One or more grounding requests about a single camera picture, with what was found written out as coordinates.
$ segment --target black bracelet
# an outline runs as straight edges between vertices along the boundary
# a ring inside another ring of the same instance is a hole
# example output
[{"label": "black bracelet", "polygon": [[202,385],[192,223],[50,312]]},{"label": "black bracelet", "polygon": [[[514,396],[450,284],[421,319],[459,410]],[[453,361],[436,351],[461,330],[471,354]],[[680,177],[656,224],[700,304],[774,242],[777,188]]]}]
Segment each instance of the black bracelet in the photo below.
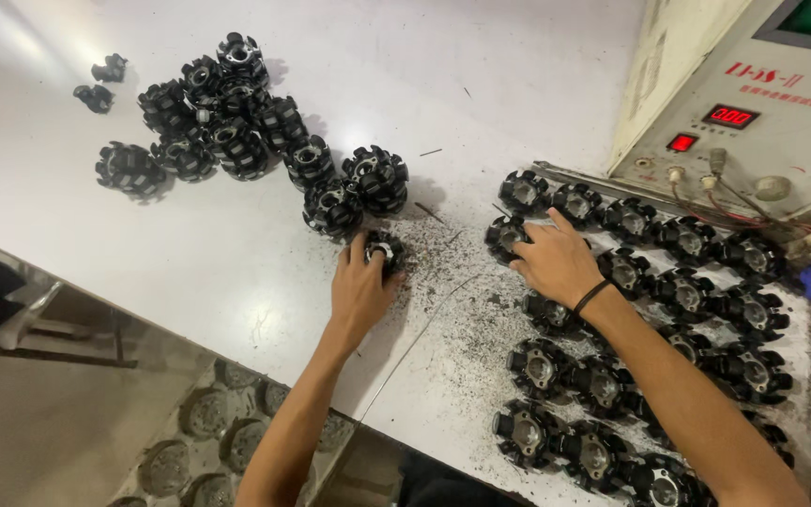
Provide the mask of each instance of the black bracelet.
[{"label": "black bracelet", "polygon": [[572,310],[572,313],[575,314],[575,317],[580,318],[580,310],[584,309],[587,303],[590,303],[590,300],[596,294],[599,294],[599,292],[602,291],[602,289],[605,289],[606,285],[609,285],[608,280],[603,280],[602,282],[599,282],[593,289],[590,289],[590,292],[588,292],[586,296],[584,296],[583,298],[580,299],[580,301],[578,301],[578,304],[575,305],[574,310]]}]

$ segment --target red indicator light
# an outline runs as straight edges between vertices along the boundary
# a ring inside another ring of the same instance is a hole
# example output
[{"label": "red indicator light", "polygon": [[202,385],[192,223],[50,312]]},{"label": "red indicator light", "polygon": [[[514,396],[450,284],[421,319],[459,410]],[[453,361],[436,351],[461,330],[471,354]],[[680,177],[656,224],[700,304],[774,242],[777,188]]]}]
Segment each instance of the red indicator light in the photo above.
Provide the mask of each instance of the red indicator light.
[{"label": "red indicator light", "polygon": [[669,144],[669,149],[676,152],[686,152],[690,149],[690,146],[693,146],[693,143],[695,143],[697,139],[699,138],[694,135],[679,133]]}]

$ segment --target knob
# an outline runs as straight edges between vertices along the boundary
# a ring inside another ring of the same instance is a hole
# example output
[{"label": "knob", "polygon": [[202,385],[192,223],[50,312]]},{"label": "knob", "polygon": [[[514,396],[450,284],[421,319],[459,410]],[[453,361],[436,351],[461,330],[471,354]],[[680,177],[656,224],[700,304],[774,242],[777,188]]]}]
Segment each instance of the knob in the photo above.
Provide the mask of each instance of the knob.
[{"label": "knob", "polygon": [[767,202],[785,199],[793,183],[783,176],[766,176],[756,181],[756,199]]}]

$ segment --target right hand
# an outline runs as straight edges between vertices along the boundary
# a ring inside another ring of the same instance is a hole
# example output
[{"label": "right hand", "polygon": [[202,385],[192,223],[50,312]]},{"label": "right hand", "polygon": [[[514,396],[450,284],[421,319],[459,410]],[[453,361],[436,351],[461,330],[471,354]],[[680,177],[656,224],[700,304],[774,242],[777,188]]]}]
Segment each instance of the right hand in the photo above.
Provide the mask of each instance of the right hand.
[{"label": "right hand", "polygon": [[406,274],[399,272],[384,282],[383,268],[384,254],[380,251],[372,253],[371,261],[365,262],[365,233],[355,235],[352,244],[340,252],[331,286],[332,311],[328,328],[335,331],[329,339],[340,341],[335,345],[344,358],[384,316],[406,279]]},{"label": "right hand", "polygon": [[513,249],[522,259],[509,267],[548,300],[574,308],[604,278],[590,248],[569,221],[553,207],[548,213],[556,226],[524,224],[534,242],[515,243]]}]

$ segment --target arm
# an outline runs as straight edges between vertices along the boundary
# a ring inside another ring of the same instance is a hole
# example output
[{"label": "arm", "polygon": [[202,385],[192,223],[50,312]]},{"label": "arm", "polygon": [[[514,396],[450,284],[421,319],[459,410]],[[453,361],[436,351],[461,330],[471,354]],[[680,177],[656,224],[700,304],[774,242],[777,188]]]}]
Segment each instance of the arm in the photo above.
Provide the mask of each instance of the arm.
[{"label": "arm", "polygon": [[[603,276],[583,239],[555,209],[558,228],[524,225],[533,244],[516,243],[519,271],[537,292],[574,307]],[[740,410],[659,336],[614,286],[581,311],[625,361],[659,424],[721,505],[804,506],[793,472]]]},{"label": "arm", "polygon": [[384,254],[375,252],[367,264],[364,256],[363,234],[340,252],[333,277],[331,319],[312,360],[252,455],[237,491],[237,507],[296,504],[344,363],[383,317],[405,279],[400,273],[382,284]]}]

